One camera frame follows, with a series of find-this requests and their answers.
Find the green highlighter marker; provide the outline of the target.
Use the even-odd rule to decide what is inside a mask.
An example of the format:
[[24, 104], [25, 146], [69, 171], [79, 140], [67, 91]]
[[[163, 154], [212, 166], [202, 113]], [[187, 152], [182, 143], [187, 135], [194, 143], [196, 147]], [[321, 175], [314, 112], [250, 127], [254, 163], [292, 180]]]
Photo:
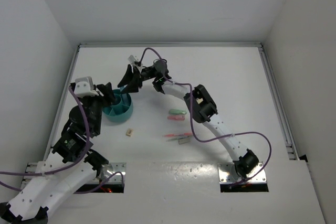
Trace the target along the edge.
[[185, 110], [180, 110], [180, 109], [170, 109], [169, 114], [170, 115], [185, 115], [186, 111]]

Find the teal round organizer container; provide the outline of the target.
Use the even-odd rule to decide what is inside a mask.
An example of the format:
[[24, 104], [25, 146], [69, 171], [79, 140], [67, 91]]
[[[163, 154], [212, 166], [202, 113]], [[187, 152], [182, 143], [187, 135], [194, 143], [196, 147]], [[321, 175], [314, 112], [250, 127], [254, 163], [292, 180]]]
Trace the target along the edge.
[[122, 94], [120, 89], [114, 89], [116, 103], [105, 107], [103, 113], [106, 118], [112, 123], [124, 123], [133, 113], [132, 98], [128, 93]]

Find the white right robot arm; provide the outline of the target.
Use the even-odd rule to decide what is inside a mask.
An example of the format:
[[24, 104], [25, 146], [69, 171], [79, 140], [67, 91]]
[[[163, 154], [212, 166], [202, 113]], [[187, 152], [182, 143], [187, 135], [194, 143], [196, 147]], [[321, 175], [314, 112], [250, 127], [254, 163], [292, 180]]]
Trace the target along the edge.
[[164, 59], [156, 60], [152, 66], [145, 67], [130, 56], [127, 70], [118, 87], [121, 88], [121, 93], [137, 93], [143, 82], [152, 79], [157, 92], [183, 100], [188, 107], [191, 122], [204, 125], [215, 135], [215, 140], [219, 140], [228, 151], [238, 176], [247, 179], [258, 165], [258, 157], [226, 127], [218, 114], [216, 103], [203, 85], [193, 88], [190, 84], [175, 82], [168, 73]]

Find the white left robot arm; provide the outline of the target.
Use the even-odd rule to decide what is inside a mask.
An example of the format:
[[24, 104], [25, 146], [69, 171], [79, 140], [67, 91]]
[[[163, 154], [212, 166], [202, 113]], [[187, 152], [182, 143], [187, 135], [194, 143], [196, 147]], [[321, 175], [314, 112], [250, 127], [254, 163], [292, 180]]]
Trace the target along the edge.
[[69, 196], [98, 178], [109, 165], [92, 149], [91, 139], [100, 134], [103, 109], [116, 103], [111, 83], [76, 80], [69, 92], [77, 106], [70, 110], [60, 139], [36, 171], [26, 174], [29, 183], [17, 189], [13, 199], [1, 203], [1, 219], [8, 223], [47, 223]]

